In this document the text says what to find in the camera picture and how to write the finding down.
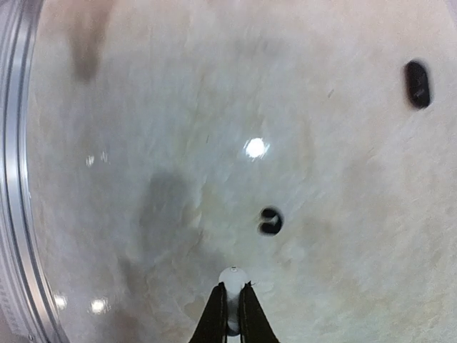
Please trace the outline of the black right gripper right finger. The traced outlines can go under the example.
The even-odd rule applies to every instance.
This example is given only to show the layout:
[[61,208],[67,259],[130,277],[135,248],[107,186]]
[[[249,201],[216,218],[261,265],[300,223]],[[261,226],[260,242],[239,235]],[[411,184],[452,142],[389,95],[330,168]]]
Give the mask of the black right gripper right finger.
[[238,324],[243,343],[279,343],[250,282],[239,295]]

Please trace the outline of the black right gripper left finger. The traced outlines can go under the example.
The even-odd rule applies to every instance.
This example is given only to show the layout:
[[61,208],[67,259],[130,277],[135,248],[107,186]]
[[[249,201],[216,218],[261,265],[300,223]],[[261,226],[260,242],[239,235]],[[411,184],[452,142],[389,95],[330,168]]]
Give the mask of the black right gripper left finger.
[[223,282],[212,289],[190,343],[227,343],[228,305]]

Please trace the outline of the white round earbud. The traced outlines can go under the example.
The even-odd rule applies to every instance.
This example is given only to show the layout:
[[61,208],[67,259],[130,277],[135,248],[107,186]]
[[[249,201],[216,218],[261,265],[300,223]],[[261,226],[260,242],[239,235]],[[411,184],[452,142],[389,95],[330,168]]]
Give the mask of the white round earbud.
[[222,282],[226,289],[227,301],[227,327],[228,336],[236,337],[240,334],[238,319],[238,304],[241,290],[249,282],[248,275],[244,270],[232,266],[225,268],[219,275],[219,282]]

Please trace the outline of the black earbud charging case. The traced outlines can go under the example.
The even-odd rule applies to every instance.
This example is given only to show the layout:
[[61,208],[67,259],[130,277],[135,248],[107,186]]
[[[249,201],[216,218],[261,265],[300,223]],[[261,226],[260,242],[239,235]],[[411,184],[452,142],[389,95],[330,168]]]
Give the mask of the black earbud charging case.
[[431,89],[426,66],[419,60],[411,60],[404,67],[406,94],[411,106],[425,109],[431,104]]

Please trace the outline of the black earbud centre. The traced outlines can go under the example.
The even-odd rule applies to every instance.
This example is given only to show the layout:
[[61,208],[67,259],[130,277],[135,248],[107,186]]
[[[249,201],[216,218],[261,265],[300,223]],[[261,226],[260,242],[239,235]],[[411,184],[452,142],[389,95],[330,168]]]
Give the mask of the black earbud centre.
[[276,207],[266,207],[259,214],[258,230],[267,236],[276,236],[283,227],[283,215]]

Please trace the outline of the aluminium front rail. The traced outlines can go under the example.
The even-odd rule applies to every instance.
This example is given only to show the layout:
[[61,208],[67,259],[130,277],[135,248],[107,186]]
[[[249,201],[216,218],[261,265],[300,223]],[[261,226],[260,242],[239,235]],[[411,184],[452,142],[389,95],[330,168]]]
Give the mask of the aluminium front rail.
[[26,115],[42,1],[1,2],[1,310],[30,342],[67,342],[39,258],[26,158]]

